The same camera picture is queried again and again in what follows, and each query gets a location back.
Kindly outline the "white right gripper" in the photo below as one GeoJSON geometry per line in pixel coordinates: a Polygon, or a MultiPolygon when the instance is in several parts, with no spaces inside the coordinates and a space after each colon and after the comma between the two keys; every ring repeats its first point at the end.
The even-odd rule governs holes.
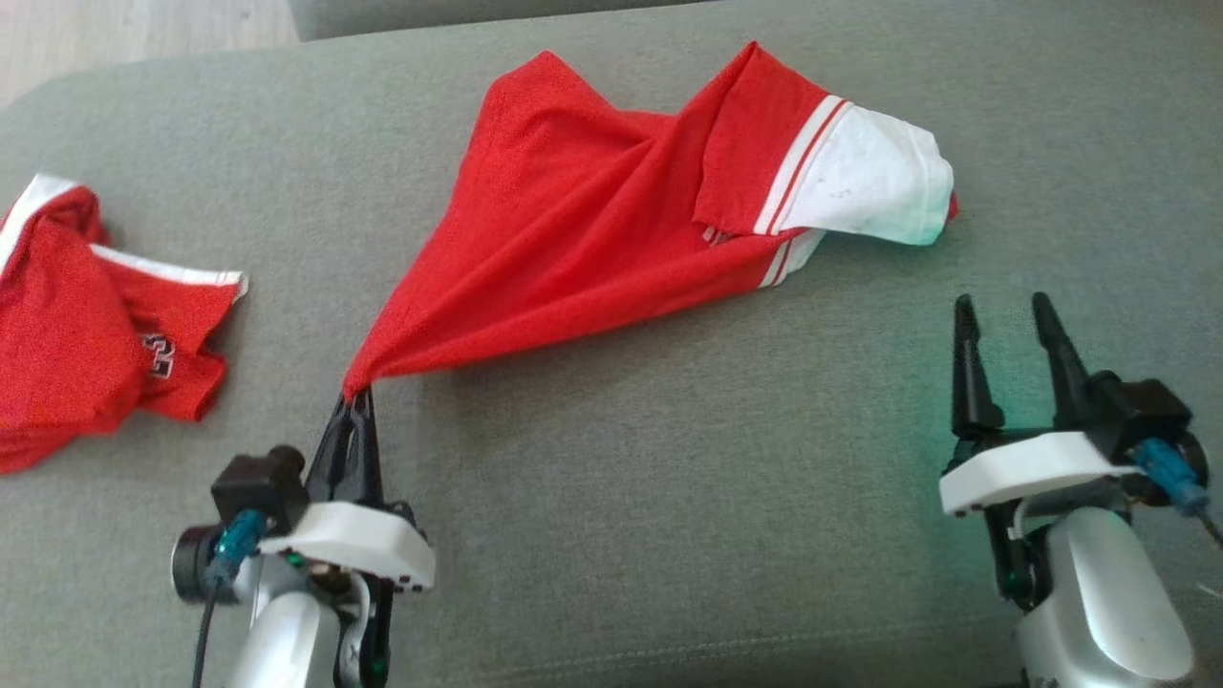
{"type": "MultiPolygon", "coordinates": [[[[1140,474],[1132,464],[1114,464],[1087,435],[1104,426],[1082,357],[1062,324],[1048,293],[1033,295],[1037,339],[1047,356],[1054,395],[1055,431],[1004,447],[983,450],[953,467],[939,480],[945,514],[970,512],[1043,495],[1055,489],[1079,486],[1106,477],[1140,474]]],[[[991,395],[981,352],[978,319],[974,297],[959,296],[954,304],[954,360],[951,389],[951,433],[972,441],[1000,430],[1004,415],[991,395]]]]}

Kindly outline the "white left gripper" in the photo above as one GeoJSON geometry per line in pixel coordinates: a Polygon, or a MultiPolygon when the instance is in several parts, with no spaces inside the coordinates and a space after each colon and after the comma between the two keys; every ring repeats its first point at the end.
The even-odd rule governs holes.
{"type": "Polygon", "coordinates": [[[373,392],[363,389],[353,402],[338,400],[311,462],[309,499],[323,503],[307,505],[287,535],[264,536],[258,552],[294,551],[311,561],[428,591],[437,583],[437,554],[424,536],[400,514],[364,506],[385,505],[382,483],[373,392]]]}

